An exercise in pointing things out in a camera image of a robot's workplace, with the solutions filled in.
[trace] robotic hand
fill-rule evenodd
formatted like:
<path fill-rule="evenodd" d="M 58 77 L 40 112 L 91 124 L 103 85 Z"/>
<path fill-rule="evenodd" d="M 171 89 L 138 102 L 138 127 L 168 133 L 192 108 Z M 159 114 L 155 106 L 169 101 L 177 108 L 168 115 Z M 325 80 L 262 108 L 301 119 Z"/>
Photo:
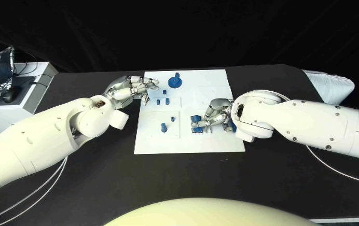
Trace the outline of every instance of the robotic hand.
<path fill-rule="evenodd" d="M 129 115 L 119 111 L 133 99 L 149 99 L 159 81 L 125 76 L 104 94 L 80 98 L 31 116 L 0 133 L 0 187 L 61 161 L 112 125 L 123 129 Z"/>
<path fill-rule="evenodd" d="M 192 127 L 228 121 L 237 126 L 236 136 L 247 142 L 270 138 L 275 129 L 293 142 L 359 158 L 359 110 L 338 105 L 290 100 L 282 94 L 254 90 L 236 101 L 215 99 L 205 120 Z"/>

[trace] black table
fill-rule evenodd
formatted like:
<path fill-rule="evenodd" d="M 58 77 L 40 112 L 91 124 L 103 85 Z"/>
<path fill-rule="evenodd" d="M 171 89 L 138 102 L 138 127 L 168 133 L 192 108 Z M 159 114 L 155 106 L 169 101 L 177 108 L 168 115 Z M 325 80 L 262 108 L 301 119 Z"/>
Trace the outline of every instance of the black table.
<path fill-rule="evenodd" d="M 267 89 L 292 99 L 322 101 L 306 74 L 292 66 L 226 69 L 234 97 Z M 117 77 L 143 74 L 60 74 L 38 112 L 102 94 Z M 247 152 L 135 155 L 139 101 L 123 111 L 130 115 L 125 130 L 110 127 L 70 156 L 53 191 L 9 225 L 102 225 L 145 205 L 184 197 L 243 200 L 311 219 L 359 216 L 359 182 L 328 169 L 306 146 L 288 141 L 279 132 L 270 139 L 246 143 Z M 335 168 L 359 177 L 359 159 L 318 149 L 315 152 Z M 37 189 L 57 167 L 0 189 L 0 211 Z M 17 215 L 42 194 L 2 219 Z"/>

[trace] white paper sheet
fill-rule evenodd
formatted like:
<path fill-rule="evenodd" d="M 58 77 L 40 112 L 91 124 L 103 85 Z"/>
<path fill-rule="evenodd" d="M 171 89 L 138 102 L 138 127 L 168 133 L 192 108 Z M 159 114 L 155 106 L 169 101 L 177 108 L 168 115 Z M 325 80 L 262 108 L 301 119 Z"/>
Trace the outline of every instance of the white paper sheet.
<path fill-rule="evenodd" d="M 169 87 L 169 79 L 179 72 L 182 86 Z M 194 134 L 191 116 L 204 116 L 211 100 L 233 99 L 227 71 L 179 70 L 171 72 L 146 72 L 146 77 L 159 80 L 161 90 L 149 90 L 152 101 L 142 104 L 135 154 L 192 153 L 192 152 L 244 152 L 244 141 L 236 133 L 224 131 L 223 126 L 213 127 L 213 134 Z M 168 132 L 162 132 L 162 123 Z"/>

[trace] black curtain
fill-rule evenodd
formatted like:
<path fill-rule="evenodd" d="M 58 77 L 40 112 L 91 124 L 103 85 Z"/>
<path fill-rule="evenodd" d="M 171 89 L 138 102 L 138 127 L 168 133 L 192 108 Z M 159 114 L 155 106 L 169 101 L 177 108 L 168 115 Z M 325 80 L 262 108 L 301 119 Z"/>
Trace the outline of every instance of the black curtain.
<path fill-rule="evenodd" d="M 359 0 L 2 0 L 0 43 L 66 72 L 285 63 L 348 76 Z"/>

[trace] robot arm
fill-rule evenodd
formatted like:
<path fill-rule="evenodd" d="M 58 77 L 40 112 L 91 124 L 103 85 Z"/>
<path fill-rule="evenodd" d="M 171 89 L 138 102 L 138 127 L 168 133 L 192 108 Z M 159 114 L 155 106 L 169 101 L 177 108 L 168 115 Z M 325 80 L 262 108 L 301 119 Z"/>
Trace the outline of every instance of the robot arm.
<path fill-rule="evenodd" d="M 357 109 L 289 100 L 276 92 L 256 90 L 233 102 L 230 116 L 237 125 L 236 136 L 247 142 L 256 137 L 270 138 L 276 129 L 290 141 L 359 158 Z"/>
<path fill-rule="evenodd" d="M 129 115 L 119 111 L 133 99 L 149 102 L 159 81 L 122 77 L 103 95 L 77 99 L 27 118 L 0 133 L 0 187 L 64 159 L 112 125 L 123 129 Z"/>

